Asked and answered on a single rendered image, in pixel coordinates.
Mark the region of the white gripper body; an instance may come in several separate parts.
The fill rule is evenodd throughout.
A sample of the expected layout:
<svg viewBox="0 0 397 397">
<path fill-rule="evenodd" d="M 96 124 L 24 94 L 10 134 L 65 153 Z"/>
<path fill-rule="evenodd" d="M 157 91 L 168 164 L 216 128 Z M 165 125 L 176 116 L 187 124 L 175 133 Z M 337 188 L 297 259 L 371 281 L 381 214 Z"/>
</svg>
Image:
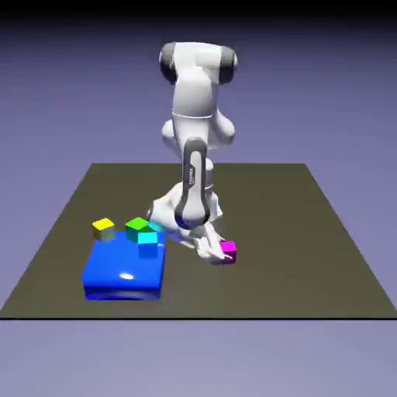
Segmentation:
<svg viewBox="0 0 397 397">
<path fill-rule="evenodd" d="M 201 259 L 214 265 L 221 265 L 226 259 L 220 243 L 225 239 L 221 237 L 211 223 L 203 226 L 201 237 L 195 238 L 195 248 Z"/>
</svg>

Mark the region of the small green cube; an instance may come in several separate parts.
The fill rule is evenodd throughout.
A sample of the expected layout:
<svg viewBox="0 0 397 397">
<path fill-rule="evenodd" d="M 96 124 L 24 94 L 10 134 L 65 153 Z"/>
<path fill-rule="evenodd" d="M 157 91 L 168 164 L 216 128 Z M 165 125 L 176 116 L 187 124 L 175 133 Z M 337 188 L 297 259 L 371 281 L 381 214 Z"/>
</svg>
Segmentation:
<svg viewBox="0 0 397 397">
<path fill-rule="evenodd" d="M 153 231 L 149 227 L 148 222 L 141 217 L 136 217 L 126 222 L 125 229 L 127 238 L 135 243 L 138 242 L 139 233 L 147 233 Z"/>
</svg>

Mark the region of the small magenta cube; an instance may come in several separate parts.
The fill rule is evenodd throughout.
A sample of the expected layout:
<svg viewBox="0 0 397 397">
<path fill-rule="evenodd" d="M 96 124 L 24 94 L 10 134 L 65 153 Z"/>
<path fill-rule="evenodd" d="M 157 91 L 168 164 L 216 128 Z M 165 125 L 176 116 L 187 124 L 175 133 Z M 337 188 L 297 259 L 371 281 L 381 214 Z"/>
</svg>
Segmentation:
<svg viewBox="0 0 397 397">
<path fill-rule="evenodd" d="M 221 241 L 219 244 L 224 255 L 222 264 L 234 264 L 236 262 L 235 243 L 233 241 Z"/>
</svg>

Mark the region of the small cyan cube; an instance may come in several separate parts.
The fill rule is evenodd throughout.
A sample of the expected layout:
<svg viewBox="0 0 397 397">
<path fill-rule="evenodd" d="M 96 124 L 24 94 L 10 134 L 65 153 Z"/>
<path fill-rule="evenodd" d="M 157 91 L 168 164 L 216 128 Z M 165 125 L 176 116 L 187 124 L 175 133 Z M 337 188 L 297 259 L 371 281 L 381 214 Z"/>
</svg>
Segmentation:
<svg viewBox="0 0 397 397">
<path fill-rule="evenodd" d="M 157 256 L 158 234 L 156 231 L 138 234 L 138 251 L 142 258 L 154 258 Z"/>
</svg>

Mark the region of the small yellow cube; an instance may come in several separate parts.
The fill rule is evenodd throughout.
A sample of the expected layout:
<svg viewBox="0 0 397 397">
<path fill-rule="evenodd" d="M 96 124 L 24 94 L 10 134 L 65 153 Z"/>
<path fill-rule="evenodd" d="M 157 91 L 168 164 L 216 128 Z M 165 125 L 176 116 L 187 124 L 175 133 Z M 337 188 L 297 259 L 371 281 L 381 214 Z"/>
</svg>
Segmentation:
<svg viewBox="0 0 397 397">
<path fill-rule="evenodd" d="M 102 218 L 92 223 L 92 232 L 94 238 L 99 242 L 108 242 L 116 236 L 115 224 L 108 218 Z"/>
</svg>

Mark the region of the large blue box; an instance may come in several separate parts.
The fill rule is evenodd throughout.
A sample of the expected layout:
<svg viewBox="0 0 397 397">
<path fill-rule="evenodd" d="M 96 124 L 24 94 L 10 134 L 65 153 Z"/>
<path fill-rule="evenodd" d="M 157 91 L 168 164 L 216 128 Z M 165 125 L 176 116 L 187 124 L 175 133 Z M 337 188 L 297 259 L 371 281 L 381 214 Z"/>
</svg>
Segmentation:
<svg viewBox="0 0 397 397">
<path fill-rule="evenodd" d="M 161 297 L 165 262 L 165 237 L 138 244 L 117 231 L 115 238 L 95 241 L 81 281 L 87 300 L 147 300 Z"/>
</svg>

